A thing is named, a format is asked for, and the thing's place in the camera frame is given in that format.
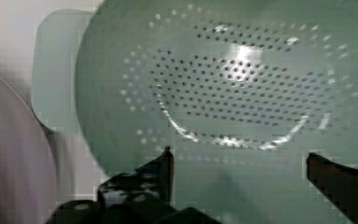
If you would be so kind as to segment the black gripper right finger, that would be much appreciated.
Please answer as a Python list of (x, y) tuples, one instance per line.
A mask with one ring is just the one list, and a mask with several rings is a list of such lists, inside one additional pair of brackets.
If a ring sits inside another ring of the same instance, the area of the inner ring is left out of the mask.
[(307, 179), (353, 224), (358, 224), (358, 169), (310, 153)]

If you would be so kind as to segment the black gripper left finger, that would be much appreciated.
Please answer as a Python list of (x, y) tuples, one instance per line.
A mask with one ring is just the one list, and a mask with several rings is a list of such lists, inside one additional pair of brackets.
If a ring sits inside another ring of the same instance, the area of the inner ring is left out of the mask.
[(132, 193), (149, 193), (169, 203), (172, 197), (174, 156), (166, 146), (163, 152), (135, 169), (133, 173), (120, 173), (103, 182), (97, 190), (97, 200), (103, 207), (123, 204)]

